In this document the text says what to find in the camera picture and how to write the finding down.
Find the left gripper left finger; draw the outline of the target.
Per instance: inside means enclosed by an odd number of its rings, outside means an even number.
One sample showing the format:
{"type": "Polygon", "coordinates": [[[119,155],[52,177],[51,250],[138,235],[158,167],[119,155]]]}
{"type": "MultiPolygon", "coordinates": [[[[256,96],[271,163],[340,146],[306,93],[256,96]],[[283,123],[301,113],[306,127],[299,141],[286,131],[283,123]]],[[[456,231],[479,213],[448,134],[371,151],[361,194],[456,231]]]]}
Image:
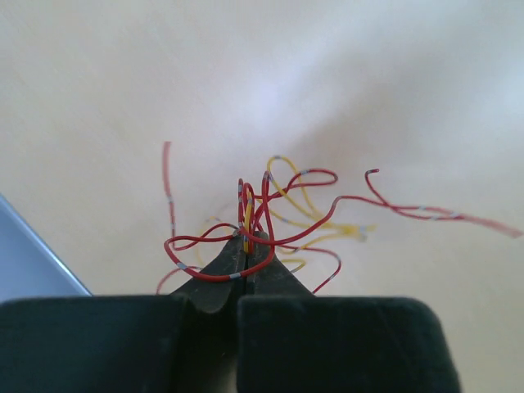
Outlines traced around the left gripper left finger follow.
{"type": "Polygon", "coordinates": [[[4,392],[241,392],[242,240],[169,295],[12,300],[1,308],[4,392]]]}

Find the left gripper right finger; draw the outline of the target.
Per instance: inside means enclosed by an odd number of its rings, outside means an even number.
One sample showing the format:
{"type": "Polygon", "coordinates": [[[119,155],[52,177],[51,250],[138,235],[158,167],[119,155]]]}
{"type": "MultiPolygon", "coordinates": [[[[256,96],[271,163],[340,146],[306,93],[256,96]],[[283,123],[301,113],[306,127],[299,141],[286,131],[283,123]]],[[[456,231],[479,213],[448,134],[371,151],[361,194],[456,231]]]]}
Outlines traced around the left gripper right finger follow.
{"type": "Polygon", "coordinates": [[[411,297],[269,294],[237,304],[239,392],[460,392],[440,320],[411,297]]]}

